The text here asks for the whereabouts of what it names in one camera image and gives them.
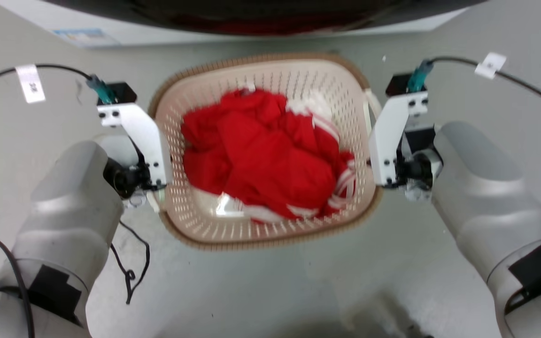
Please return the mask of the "beige perforated plastic laundry basket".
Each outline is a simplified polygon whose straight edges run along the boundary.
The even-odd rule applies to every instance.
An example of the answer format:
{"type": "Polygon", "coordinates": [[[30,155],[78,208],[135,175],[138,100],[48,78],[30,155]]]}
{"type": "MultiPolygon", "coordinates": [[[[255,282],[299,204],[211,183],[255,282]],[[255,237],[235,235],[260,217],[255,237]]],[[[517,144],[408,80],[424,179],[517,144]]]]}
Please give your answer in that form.
{"type": "Polygon", "coordinates": [[[149,195],[167,230],[199,250],[230,251],[289,245],[330,236],[369,220],[384,195],[373,181],[369,160],[371,120],[381,105],[355,64],[338,54],[288,53],[229,59],[179,71],[161,84],[148,114],[169,145],[174,181],[149,195]],[[241,85],[256,85],[289,99],[324,96],[339,129],[340,147],[355,156],[353,200],[330,216],[260,224],[244,216],[240,203],[227,195],[191,187],[183,169],[185,141],[180,126],[191,109],[219,101],[241,85]]]}

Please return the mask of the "red garment with white stripes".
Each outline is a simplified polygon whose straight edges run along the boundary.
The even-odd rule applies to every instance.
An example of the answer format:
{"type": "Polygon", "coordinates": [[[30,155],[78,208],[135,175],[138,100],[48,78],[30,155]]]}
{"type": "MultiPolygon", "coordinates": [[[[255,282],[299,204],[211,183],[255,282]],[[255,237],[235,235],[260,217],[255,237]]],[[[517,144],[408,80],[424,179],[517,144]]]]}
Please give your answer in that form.
{"type": "Polygon", "coordinates": [[[183,117],[186,177],[198,190],[240,201],[259,223],[335,214],[354,198],[356,174],[332,117],[316,91],[303,99],[226,92],[183,117]]]}

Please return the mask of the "dark glass washing machine door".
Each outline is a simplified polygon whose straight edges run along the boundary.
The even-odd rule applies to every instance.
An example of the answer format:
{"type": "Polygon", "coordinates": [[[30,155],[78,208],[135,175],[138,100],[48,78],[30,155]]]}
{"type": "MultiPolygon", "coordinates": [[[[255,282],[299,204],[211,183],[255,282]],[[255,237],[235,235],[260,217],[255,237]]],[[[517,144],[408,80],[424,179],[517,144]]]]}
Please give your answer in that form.
{"type": "Polygon", "coordinates": [[[488,0],[43,0],[122,22],[230,36],[347,32],[416,21],[488,0]]]}

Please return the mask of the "blue white appliance sticker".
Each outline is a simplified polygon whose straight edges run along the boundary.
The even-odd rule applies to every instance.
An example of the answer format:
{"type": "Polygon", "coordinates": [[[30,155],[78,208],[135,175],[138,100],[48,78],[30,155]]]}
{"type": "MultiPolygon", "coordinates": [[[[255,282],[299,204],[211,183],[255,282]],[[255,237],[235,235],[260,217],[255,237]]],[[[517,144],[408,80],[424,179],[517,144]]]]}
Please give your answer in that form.
{"type": "Polygon", "coordinates": [[[120,46],[121,43],[99,28],[51,30],[62,40],[81,48],[120,46]]]}

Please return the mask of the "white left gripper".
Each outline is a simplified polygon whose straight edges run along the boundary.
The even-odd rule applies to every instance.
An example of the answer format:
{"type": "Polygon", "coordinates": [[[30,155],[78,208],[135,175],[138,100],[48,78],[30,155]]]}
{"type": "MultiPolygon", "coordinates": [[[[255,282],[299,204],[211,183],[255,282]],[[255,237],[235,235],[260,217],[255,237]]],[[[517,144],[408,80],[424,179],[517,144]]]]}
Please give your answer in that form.
{"type": "Polygon", "coordinates": [[[146,111],[135,103],[98,104],[97,111],[102,126],[124,131],[97,141],[108,156],[104,178],[121,199],[173,184],[170,146],[146,111]]]}

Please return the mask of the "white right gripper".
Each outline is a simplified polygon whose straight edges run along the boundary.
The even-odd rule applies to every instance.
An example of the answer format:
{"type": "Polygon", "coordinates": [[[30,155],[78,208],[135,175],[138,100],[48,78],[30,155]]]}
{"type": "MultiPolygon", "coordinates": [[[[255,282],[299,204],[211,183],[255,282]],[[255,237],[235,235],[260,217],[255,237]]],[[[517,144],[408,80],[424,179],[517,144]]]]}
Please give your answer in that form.
{"type": "Polygon", "coordinates": [[[430,201],[443,163],[433,147],[438,128],[422,124],[428,91],[395,95],[381,105],[368,92],[370,110],[369,166],[376,186],[400,190],[410,201],[430,201]]]}

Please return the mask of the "white washing machine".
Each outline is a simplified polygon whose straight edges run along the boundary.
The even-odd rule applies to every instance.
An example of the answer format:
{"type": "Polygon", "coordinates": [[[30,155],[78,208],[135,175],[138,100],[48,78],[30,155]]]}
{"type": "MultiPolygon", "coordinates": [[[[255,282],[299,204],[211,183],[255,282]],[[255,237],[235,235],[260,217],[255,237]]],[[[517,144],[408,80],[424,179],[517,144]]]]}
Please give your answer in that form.
{"type": "MultiPolygon", "coordinates": [[[[0,0],[0,6],[49,33],[51,33],[51,30],[99,28],[119,41],[121,46],[186,45],[220,43],[224,41],[273,41],[285,39],[285,37],[226,36],[155,28],[86,14],[41,0],[0,0]]],[[[430,32],[466,12],[468,9],[468,7],[464,7],[444,14],[374,28],[336,33],[327,31],[315,32],[311,34],[299,34],[294,36],[294,38],[375,36],[430,32]]]]}

